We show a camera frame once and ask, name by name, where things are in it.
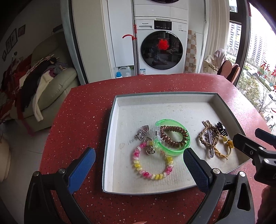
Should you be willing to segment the black hair claw clip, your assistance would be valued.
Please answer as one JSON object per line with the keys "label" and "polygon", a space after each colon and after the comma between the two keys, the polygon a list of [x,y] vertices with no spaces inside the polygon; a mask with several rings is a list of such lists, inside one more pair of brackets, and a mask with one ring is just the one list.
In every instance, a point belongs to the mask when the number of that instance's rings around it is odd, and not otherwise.
{"label": "black hair claw clip", "polygon": [[222,136],[228,136],[227,129],[225,128],[225,126],[221,122],[218,122],[216,124],[216,128],[218,129],[220,135],[222,135]]}

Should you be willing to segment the silver rhinestone barrette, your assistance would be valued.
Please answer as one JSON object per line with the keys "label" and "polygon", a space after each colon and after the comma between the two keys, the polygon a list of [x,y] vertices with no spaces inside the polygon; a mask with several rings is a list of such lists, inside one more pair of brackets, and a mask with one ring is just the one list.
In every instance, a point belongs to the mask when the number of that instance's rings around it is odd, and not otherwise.
{"label": "silver rhinestone barrette", "polygon": [[204,135],[205,135],[205,140],[210,144],[209,157],[213,158],[215,155],[214,147],[212,146],[212,144],[214,142],[213,132],[210,130],[207,130]]}

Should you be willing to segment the gold bunny hair clip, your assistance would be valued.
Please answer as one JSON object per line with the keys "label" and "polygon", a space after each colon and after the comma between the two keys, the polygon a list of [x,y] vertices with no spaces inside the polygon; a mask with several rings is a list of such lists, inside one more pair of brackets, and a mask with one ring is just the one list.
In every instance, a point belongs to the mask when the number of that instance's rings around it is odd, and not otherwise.
{"label": "gold bunny hair clip", "polygon": [[205,129],[205,130],[207,130],[207,129],[212,129],[212,130],[216,129],[216,127],[213,126],[213,125],[210,123],[209,120],[207,120],[207,121],[202,121],[202,124],[204,125],[204,129]]}

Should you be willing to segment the green translucent bangle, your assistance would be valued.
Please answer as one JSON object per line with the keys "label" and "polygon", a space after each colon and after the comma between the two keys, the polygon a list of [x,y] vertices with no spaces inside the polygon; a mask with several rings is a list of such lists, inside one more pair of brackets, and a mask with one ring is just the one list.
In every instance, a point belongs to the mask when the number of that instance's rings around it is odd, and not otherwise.
{"label": "green translucent bangle", "polygon": [[161,119],[155,123],[155,150],[169,156],[179,156],[189,145],[189,132],[178,121],[173,119]]}

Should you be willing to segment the silver heart hair claw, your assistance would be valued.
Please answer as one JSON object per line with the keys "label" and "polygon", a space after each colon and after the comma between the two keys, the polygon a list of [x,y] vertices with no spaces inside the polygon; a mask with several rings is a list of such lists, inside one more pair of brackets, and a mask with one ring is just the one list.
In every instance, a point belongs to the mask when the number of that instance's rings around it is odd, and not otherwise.
{"label": "silver heart hair claw", "polygon": [[155,149],[154,149],[154,142],[150,138],[146,138],[145,141],[146,146],[145,146],[145,151],[148,155],[155,154]]}

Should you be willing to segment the silver rhinestone hair claw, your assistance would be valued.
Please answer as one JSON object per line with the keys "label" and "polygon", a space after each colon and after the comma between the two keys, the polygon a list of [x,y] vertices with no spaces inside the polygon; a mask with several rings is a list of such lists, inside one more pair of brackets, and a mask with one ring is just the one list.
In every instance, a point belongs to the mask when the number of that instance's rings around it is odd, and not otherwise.
{"label": "silver rhinestone hair claw", "polygon": [[149,133],[149,126],[145,125],[139,128],[137,133],[135,134],[135,139],[143,140]]}

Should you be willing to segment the brown chair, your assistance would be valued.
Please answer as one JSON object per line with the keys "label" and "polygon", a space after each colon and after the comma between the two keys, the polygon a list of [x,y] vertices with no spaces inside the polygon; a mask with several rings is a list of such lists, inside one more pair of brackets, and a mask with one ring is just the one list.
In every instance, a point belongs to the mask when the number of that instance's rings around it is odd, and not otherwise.
{"label": "brown chair", "polygon": [[221,67],[218,69],[217,74],[227,78],[230,75],[231,70],[232,70],[232,63],[231,63],[231,61],[226,60],[223,62]]}
{"label": "brown chair", "polygon": [[227,80],[233,84],[239,74],[239,71],[240,66],[238,64],[234,64],[232,66],[230,74],[227,76]]}

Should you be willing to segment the checkered cloth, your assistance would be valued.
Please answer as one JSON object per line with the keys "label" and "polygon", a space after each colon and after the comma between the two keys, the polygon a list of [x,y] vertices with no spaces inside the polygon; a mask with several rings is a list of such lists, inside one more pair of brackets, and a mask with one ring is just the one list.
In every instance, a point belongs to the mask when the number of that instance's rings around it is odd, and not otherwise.
{"label": "checkered cloth", "polygon": [[187,51],[185,59],[185,73],[195,73],[196,72],[196,32],[194,30],[188,30],[188,42],[187,42]]}

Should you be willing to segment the beige sofa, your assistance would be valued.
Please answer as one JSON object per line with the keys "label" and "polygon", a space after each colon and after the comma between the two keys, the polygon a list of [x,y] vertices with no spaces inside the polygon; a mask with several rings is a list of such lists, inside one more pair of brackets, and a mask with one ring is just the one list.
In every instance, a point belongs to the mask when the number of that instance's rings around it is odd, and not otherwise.
{"label": "beige sofa", "polygon": [[51,127],[66,96],[72,88],[79,85],[64,32],[56,33],[36,46],[31,55],[31,66],[52,54],[61,62],[68,63],[69,67],[51,81],[44,74],[45,77],[41,79],[42,84],[25,112],[22,113],[15,106],[10,111],[11,118],[30,132]]}

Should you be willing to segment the white curtain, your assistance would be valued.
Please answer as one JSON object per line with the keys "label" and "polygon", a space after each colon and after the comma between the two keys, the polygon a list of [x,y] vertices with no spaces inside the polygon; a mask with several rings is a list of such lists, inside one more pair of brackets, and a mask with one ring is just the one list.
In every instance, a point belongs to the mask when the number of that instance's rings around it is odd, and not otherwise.
{"label": "white curtain", "polygon": [[205,44],[204,59],[218,49],[226,49],[230,7],[229,1],[205,1],[207,18],[207,39]]}

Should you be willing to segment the pile of clothes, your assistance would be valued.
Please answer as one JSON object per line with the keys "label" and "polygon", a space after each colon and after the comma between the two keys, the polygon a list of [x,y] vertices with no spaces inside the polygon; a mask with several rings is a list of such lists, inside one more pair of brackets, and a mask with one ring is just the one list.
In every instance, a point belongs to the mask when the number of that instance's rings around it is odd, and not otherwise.
{"label": "pile of clothes", "polygon": [[9,67],[4,72],[1,81],[1,122],[9,117],[13,106],[22,113],[25,112],[41,86],[44,74],[51,81],[69,67],[68,63],[61,62],[53,54],[40,59],[33,66],[30,60],[29,56],[19,63],[15,71]]}

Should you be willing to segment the white detergent jug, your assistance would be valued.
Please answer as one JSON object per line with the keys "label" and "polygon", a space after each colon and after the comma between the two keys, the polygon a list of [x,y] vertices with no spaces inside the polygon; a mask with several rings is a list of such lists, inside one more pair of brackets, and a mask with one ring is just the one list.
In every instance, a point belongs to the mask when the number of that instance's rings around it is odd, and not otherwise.
{"label": "white detergent jug", "polygon": [[126,78],[131,76],[131,68],[129,66],[120,67],[116,72],[116,78]]}

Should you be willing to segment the upper white dryer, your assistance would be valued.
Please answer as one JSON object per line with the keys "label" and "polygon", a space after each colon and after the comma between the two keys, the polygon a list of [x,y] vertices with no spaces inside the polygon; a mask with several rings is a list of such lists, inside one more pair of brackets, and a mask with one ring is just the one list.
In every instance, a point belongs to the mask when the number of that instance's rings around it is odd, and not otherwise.
{"label": "upper white dryer", "polygon": [[188,21],[189,1],[134,1],[134,16]]}

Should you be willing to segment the white cabinet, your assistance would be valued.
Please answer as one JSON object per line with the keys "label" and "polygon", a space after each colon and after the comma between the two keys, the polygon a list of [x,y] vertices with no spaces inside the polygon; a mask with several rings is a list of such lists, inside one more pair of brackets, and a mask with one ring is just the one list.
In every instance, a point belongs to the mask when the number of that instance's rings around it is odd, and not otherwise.
{"label": "white cabinet", "polygon": [[80,84],[113,79],[133,66],[133,1],[60,1],[66,44]]}

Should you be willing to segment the wall picture frames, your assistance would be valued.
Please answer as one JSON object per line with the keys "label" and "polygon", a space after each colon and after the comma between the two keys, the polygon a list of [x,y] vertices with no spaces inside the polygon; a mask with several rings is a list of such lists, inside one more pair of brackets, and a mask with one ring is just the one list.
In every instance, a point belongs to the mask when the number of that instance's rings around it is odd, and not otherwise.
{"label": "wall picture frames", "polygon": [[7,55],[12,50],[12,48],[15,46],[15,44],[18,42],[18,37],[25,34],[26,25],[23,25],[19,27],[18,29],[15,28],[9,38],[5,42],[6,49],[3,51],[2,54],[2,60],[5,62]]}

